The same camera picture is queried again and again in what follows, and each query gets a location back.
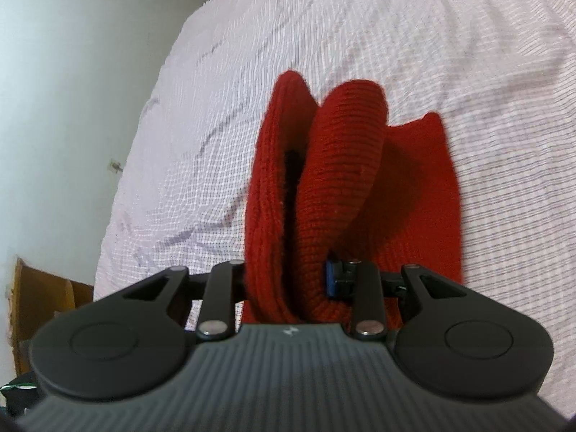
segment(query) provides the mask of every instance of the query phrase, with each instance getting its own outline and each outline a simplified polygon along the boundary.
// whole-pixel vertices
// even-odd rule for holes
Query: metal rivet
[[[384,331],[384,325],[377,320],[362,320],[356,325],[356,333],[379,334]]]
[[[228,329],[228,325],[222,320],[207,320],[200,323],[198,329],[206,336],[216,336],[217,334],[224,333],[224,331]]]

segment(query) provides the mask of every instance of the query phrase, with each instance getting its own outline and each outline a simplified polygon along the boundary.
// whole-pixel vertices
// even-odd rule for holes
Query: red knitted fabric
[[[278,78],[248,192],[244,322],[348,322],[349,304],[325,295],[330,252],[384,271],[416,262],[462,282],[460,198],[442,121],[386,120],[373,82],[344,83],[319,107],[299,74]],[[395,300],[386,303],[398,327]]]

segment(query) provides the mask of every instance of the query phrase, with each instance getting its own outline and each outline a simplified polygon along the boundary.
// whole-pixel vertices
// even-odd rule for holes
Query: bed
[[[389,124],[441,114],[465,283],[548,329],[555,358],[540,393],[576,413],[575,15],[576,0],[208,1],[143,109],[95,298],[169,265],[203,273],[242,258],[254,144],[278,75],[298,71],[318,101],[371,79]]]

